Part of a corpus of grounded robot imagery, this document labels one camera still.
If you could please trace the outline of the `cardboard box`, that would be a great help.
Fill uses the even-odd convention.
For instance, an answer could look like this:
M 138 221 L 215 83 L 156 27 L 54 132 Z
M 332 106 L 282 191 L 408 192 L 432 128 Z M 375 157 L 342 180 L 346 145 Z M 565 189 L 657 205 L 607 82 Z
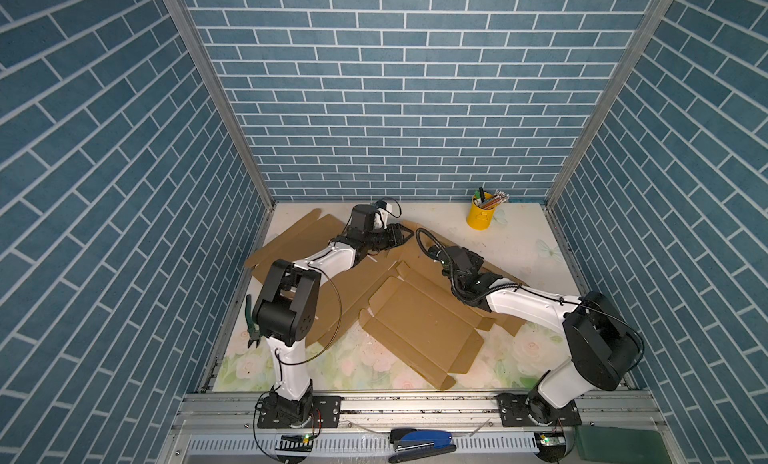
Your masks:
M 461 303 L 442 265 L 415 238 L 388 252 L 389 269 L 363 297 L 362 329 L 432 387 L 447 390 L 467 373 L 497 324 L 514 336 L 525 321 Z

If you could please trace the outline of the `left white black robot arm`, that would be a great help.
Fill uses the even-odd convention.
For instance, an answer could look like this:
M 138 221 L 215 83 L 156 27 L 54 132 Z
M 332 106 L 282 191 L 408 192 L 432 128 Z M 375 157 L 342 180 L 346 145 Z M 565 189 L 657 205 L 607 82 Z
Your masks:
M 305 339 L 315 320 L 321 285 L 371 254 L 404 245 L 413 232 L 389 221 L 401 216 L 402 207 L 394 198 L 354 206 L 327 247 L 302 259 L 274 261 L 258 298 L 246 298 L 247 346 L 266 341 L 277 372 L 274 392 L 279 402 L 312 401 Z

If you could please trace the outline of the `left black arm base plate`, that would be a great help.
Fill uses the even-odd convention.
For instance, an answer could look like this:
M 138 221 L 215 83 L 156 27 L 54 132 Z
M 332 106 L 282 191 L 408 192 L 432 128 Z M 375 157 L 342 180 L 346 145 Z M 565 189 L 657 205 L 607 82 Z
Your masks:
M 278 395 L 268 395 L 260 404 L 256 414 L 256 426 L 259 429 L 336 429 L 341 413 L 341 397 L 319 395 L 300 404 L 302 411 L 293 413 L 297 406 Z

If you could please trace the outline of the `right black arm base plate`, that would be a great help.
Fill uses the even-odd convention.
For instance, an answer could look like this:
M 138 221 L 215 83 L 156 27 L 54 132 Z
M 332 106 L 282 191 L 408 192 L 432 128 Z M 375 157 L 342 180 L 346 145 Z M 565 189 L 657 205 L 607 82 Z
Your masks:
M 549 404 L 537 391 L 495 396 L 503 427 L 579 426 L 582 420 L 574 401 L 562 408 Z

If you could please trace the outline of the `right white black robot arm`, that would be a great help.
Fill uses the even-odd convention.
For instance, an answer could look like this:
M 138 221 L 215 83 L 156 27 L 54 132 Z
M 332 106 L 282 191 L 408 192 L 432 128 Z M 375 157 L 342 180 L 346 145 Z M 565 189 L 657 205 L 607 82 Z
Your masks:
M 458 246 L 433 245 L 425 254 L 442 266 L 452 294 L 463 304 L 545 327 L 565 339 L 569 358 L 545 372 L 526 398 L 540 424 L 592 390 L 613 391 L 639 364 L 645 344 L 609 299 L 598 292 L 561 296 L 531 289 L 493 272 L 484 259 Z

